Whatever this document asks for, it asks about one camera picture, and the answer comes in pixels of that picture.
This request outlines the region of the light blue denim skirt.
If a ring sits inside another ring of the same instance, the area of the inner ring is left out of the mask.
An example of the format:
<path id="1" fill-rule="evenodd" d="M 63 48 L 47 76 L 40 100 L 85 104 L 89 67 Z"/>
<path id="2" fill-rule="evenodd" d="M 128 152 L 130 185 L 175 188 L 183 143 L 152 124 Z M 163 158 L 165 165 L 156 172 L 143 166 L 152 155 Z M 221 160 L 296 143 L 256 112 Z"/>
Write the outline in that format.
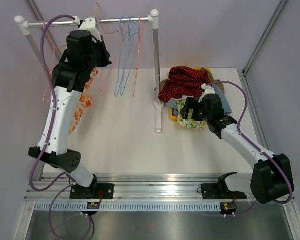
<path id="1" fill-rule="evenodd" d="M 194 110 L 202 110 L 202 113 L 211 112 L 214 116 L 228 116 L 232 113 L 232 109 L 225 97 L 222 90 L 214 84 L 208 86 L 209 89 L 213 89 L 215 93 L 203 94 L 200 98 L 201 102 L 198 102 L 198 107 Z"/>

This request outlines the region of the red polka dot skirt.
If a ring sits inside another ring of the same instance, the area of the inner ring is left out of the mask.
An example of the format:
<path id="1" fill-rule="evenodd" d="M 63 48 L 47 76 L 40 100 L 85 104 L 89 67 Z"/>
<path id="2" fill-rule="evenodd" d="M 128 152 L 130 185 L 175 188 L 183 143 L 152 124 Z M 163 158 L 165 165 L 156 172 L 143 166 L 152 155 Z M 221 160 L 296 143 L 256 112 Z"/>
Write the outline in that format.
<path id="1" fill-rule="evenodd" d="M 170 99 L 181 99 L 183 96 L 200 97 L 203 84 L 211 81 L 208 72 L 186 66 L 172 67 L 168 73 L 168 80 L 163 85 L 158 96 L 159 100 L 168 103 Z"/>

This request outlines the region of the khaki tan skirt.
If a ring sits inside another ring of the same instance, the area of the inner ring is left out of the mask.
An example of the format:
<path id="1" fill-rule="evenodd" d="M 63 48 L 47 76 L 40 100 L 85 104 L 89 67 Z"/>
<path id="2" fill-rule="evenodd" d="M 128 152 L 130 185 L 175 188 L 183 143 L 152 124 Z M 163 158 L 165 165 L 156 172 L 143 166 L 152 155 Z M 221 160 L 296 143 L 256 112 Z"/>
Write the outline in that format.
<path id="1" fill-rule="evenodd" d="M 198 70 L 198 71 L 205 71 L 207 72 L 208 75 L 208 79 L 210 80 L 210 82 L 212 83 L 216 83 L 216 86 L 221 90 L 221 92 L 223 94 L 225 94 L 225 87 L 224 85 L 221 83 L 221 81 L 219 79 L 214 79 L 212 71 L 210 68 L 204 68 L 204 67 L 197 67 L 197 68 L 193 68 L 194 70 Z M 168 82 L 168 78 L 164 79 L 160 82 L 160 90 L 163 89 L 164 85 Z"/>

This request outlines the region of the tulip print skirt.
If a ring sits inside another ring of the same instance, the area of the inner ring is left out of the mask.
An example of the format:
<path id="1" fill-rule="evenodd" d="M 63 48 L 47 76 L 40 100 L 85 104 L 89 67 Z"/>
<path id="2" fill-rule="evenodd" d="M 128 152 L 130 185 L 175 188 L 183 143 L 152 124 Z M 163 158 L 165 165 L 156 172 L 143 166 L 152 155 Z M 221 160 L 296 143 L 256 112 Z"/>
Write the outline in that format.
<path id="1" fill-rule="evenodd" d="M 95 68 L 92 73 L 90 74 L 90 79 L 88 82 L 85 83 L 83 93 L 80 96 L 80 99 L 76 105 L 74 110 L 74 115 L 70 124 L 69 134 L 72 134 L 75 129 L 78 127 L 85 111 L 92 106 L 93 104 L 93 97 L 90 92 L 90 88 L 92 83 L 94 82 L 95 78 L 97 77 L 99 71 Z"/>

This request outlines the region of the lemon print skirt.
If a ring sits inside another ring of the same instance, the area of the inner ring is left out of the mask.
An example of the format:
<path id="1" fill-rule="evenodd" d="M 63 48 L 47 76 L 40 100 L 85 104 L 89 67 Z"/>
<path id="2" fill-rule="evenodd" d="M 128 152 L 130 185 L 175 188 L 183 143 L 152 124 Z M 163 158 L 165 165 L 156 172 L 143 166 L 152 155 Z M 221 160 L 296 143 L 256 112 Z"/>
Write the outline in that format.
<path id="1" fill-rule="evenodd" d="M 179 125 L 181 125 L 184 128 L 189 128 L 189 129 L 193 129 L 193 130 L 202 130 L 206 124 L 205 121 L 197 121 L 197 120 L 193 120 L 192 116 L 193 116 L 193 109 L 189 110 L 188 113 L 188 117 L 187 118 L 183 118 L 181 115 L 181 110 L 184 108 L 184 106 L 186 105 L 186 100 L 185 99 L 178 99 L 176 101 L 177 103 L 177 123 Z"/>

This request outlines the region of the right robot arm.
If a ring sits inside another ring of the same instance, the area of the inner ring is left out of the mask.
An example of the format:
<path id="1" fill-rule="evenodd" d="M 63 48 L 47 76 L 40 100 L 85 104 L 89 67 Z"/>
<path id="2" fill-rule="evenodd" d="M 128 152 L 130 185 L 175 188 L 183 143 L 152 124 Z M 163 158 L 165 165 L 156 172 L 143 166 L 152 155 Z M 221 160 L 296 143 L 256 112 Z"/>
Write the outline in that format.
<path id="1" fill-rule="evenodd" d="M 287 204 L 292 200 L 295 188 L 290 159 L 283 153 L 273 153 L 247 136 L 240 123 L 225 114 L 218 94 L 187 97 L 181 117 L 187 118 L 190 112 L 193 120 L 206 121 L 209 130 L 232 146 L 252 167 L 248 177 L 240 177 L 237 172 L 220 176 L 216 189 L 220 197 L 249 194 L 263 205 Z"/>

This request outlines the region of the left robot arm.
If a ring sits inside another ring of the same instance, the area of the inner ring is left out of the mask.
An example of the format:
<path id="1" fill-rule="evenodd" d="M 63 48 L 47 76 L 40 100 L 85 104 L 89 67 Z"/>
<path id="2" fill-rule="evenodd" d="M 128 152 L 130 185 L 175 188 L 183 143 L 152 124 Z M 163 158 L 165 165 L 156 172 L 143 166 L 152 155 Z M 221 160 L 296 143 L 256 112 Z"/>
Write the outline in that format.
<path id="1" fill-rule="evenodd" d="M 97 177 L 81 164 L 81 153 L 68 148 L 71 122 L 86 83 L 95 68 L 111 64 L 103 38 L 89 30 L 74 30 L 66 39 L 67 49 L 52 71 L 52 100 L 46 126 L 37 146 L 28 154 L 71 176 L 74 191 L 88 199 L 97 196 Z"/>

